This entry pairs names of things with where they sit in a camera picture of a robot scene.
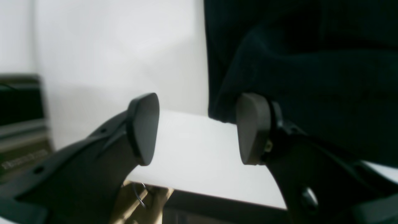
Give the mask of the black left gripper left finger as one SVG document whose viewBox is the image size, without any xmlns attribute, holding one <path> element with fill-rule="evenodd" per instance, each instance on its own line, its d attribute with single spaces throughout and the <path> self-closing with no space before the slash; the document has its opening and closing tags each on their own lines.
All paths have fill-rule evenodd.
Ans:
<svg viewBox="0 0 398 224">
<path fill-rule="evenodd" d="M 160 116 L 156 93 L 85 139 L 51 155 L 1 186 L 1 218 L 16 224 L 108 224 L 128 174 L 148 166 Z"/>
</svg>

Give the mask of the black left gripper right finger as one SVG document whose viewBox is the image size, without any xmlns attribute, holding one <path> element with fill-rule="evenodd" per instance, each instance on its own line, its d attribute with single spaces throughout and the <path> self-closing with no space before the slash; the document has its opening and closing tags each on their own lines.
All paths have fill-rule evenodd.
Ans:
<svg viewBox="0 0 398 224">
<path fill-rule="evenodd" d="M 267 167 L 292 223 L 397 223 L 397 183 L 283 119 L 276 101 L 243 93 L 236 125 L 243 164 Z"/>
</svg>

